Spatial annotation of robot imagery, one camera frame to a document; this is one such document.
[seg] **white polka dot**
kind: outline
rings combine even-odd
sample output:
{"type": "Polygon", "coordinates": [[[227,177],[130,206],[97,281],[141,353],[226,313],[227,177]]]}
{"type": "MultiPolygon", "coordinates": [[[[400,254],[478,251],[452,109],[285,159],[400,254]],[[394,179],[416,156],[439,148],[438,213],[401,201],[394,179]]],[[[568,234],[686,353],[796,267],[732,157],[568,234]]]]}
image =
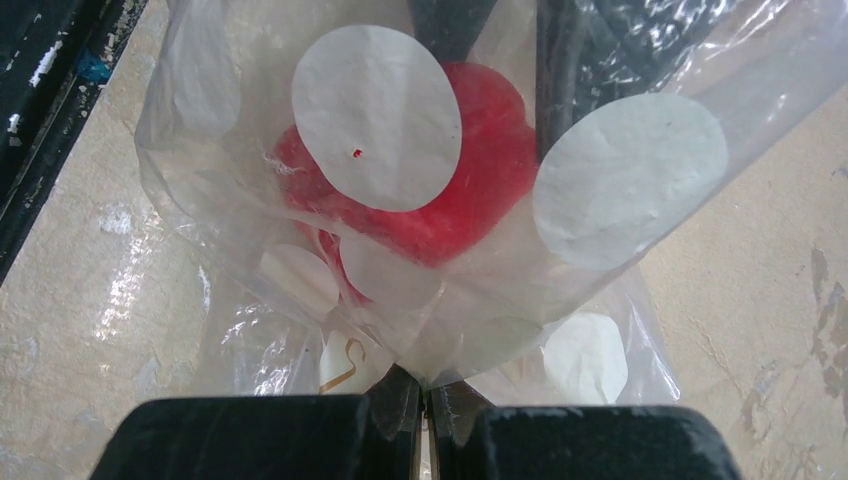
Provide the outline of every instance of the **white polka dot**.
{"type": "Polygon", "coordinates": [[[456,170],[456,96],[436,59],[404,33],[354,25],[324,35],[297,65],[292,106],[327,180],[368,207],[418,209],[456,170]]]}
{"type": "Polygon", "coordinates": [[[323,260],[303,248],[294,245],[267,248],[259,271],[319,315],[326,315],[339,301],[339,285],[333,272],[323,260]]]}
{"type": "Polygon", "coordinates": [[[423,307],[441,287],[435,270],[416,265],[365,238],[342,238],[339,254],[350,284],[386,307],[423,307]]]}
{"type": "Polygon", "coordinates": [[[727,160],[718,120],[692,100],[644,94],[609,103],[545,156],[533,188],[536,228],[565,262],[613,269],[694,211],[727,160]]]}
{"type": "Polygon", "coordinates": [[[548,379],[569,403],[615,403],[627,383],[621,334],[606,315],[575,313],[551,334],[542,351],[548,379]]]}

